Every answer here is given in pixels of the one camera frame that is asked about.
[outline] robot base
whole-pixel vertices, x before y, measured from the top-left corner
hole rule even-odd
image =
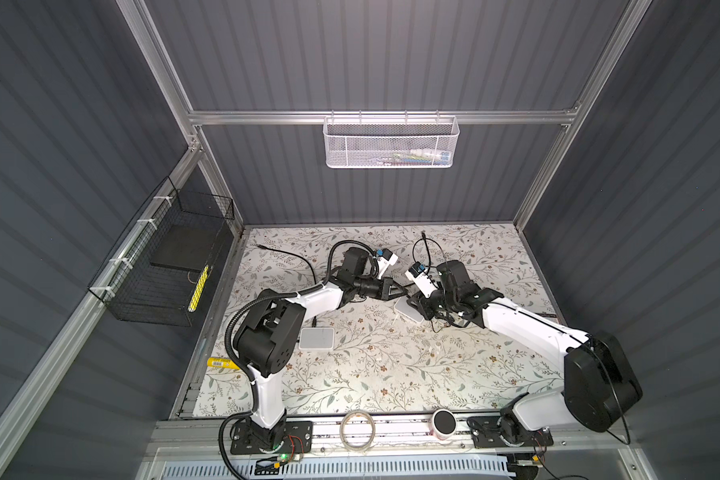
[[[290,454],[292,448],[288,436],[301,439],[300,442],[294,440],[294,453],[309,453],[312,450],[312,422],[286,422],[282,443],[274,452],[271,450],[272,446],[265,444],[258,436],[254,435],[250,417],[236,423],[230,435],[232,437],[231,455]]]

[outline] yellow battery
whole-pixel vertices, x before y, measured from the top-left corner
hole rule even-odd
[[[208,359],[208,366],[221,367],[223,369],[240,370],[240,367],[235,365],[235,363],[232,360],[220,359],[220,358],[216,358],[213,356]]]

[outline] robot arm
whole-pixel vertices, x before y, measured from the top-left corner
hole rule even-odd
[[[426,319],[452,326],[470,322],[508,336],[538,352],[550,368],[564,374],[564,386],[522,394],[501,410],[499,427],[511,445],[521,444],[544,427],[581,424],[604,432],[643,396],[643,390],[618,341],[591,335],[529,312],[490,288],[474,283],[459,261],[437,266],[437,285],[413,265],[408,278],[421,292],[408,304]]]
[[[252,374],[256,399],[251,414],[252,434],[265,448],[278,445],[285,431],[282,374],[296,347],[304,319],[339,309],[356,296],[386,301],[407,295],[405,288],[390,276],[384,276],[387,267],[397,259],[388,249],[376,250],[372,256],[368,249],[351,247],[335,274],[308,293],[290,297],[273,290],[259,293],[261,302],[250,307],[231,347]],[[378,265],[370,275],[365,274],[368,260]]]

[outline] corrugated wall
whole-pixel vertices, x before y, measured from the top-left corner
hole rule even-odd
[[[195,110],[569,108],[624,2],[149,0]]]
[[[615,333],[661,478],[720,478],[720,2],[654,2],[525,230],[572,326]]]
[[[185,148],[113,2],[0,2],[0,414]],[[190,337],[105,317],[4,478],[130,475]]]
[[[560,130],[468,125],[454,166],[326,167],[318,126],[206,126],[247,224],[512,220]]]
[[[195,110],[546,110],[626,2],[146,4]],[[314,224],[511,220],[556,129],[462,126],[454,167],[419,172],[331,170],[318,128],[206,131],[248,224]]]

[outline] leaf pattern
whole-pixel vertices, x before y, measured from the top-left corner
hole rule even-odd
[[[338,240],[356,239],[387,247],[400,257],[388,274],[406,284],[404,272],[413,263],[411,247],[422,230],[442,245],[449,259],[463,262],[479,285],[499,290],[534,312],[554,312],[511,225],[254,229],[212,355],[226,357],[226,323],[261,290],[288,292],[312,284],[312,273],[303,261],[260,250],[256,244],[309,258],[318,278],[325,274],[328,251]],[[337,250],[334,265],[340,263],[343,251]],[[433,264],[440,264],[439,249],[431,251]],[[415,256],[426,261],[423,243],[417,246]],[[476,326],[445,327],[435,333],[428,322],[396,318],[393,306],[394,301],[368,299],[318,317],[319,326],[336,330],[336,349],[294,351],[283,375],[283,401],[289,413],[500,408],[522,392],[562,385],[561,374],[518,342]],[[239,371],[208,368],[205,377],[194,416],[226,416],[250,408],[250,384]]]

